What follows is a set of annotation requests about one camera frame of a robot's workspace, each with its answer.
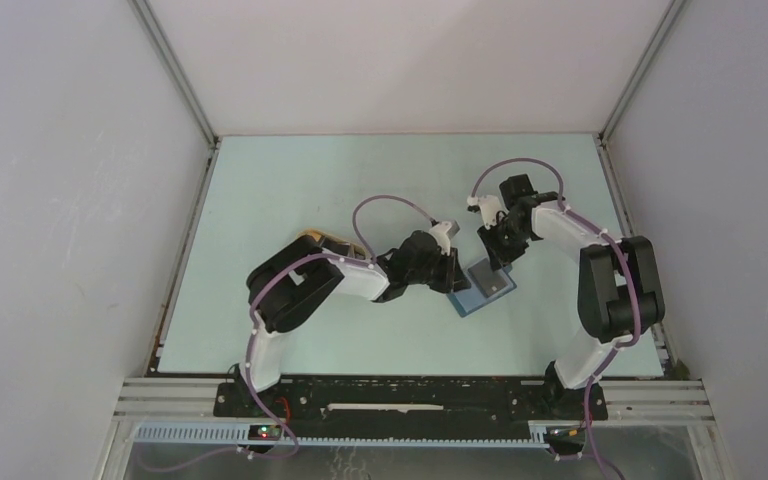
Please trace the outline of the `blue card holder wallet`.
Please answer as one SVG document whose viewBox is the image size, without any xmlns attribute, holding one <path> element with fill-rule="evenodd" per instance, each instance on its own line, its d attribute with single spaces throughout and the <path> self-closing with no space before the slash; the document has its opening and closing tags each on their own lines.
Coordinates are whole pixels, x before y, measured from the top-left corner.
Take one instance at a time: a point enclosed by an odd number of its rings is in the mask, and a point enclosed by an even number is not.
<svg viewBox="0 0 768 480">
<path fill-rule="evenodd" d="M 511 271 L 511 266 L 493 270 L 487 258 L 481 259 L 466 269 L 471 286 L 449 293 L 447 298 L 457 314 L 465 318 L 517 288 Z"/>
</svg>

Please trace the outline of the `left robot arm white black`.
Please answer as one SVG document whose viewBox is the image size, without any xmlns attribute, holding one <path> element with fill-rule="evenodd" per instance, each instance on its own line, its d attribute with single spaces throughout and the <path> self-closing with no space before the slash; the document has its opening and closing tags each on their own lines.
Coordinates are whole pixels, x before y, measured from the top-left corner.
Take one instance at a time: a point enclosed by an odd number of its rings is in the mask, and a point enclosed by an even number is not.
<svg viewBox="0 0 768 480">
<path fill-rule="evenodd" d="M 442 294 L 470 288 L 453 244 L 457 231 L 454 222 L 435 222 L 379 256 L 351 242 L 306 233 L 258 266 L 246 280 L 253 327 L 241 364 L 245 383 L 238 391 L 238 404 L 252 416 L 272 411 L 273 386 L 282 375 L 290 333 L 331 295 L 386 303 L 412 285 Z"/>
</svg>

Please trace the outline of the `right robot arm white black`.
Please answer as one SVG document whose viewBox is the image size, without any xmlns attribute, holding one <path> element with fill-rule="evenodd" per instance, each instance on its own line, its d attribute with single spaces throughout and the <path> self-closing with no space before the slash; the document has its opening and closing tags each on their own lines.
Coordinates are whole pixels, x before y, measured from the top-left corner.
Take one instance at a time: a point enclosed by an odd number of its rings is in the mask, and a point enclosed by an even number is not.
<svg viewBox="0 0 768 480">
<path fill-rule="evenodd" d="M 527 175 L 508 178 L 497 196 L 476 194 L 467 208 L 490 266 L 511 266 L 533 241 L 548 241 L 578 267 L 581 327 L 549 370 L 556 381 L 541 392 L 545 411 L 566 418 L 582 403 L 580 389 L 596 383 L 610 360 L 661 322 L 665 306 L 652 243 L 643 236 L 614 239 L 574 212 L 557 192 L 539 193 Z"/>
</svg>

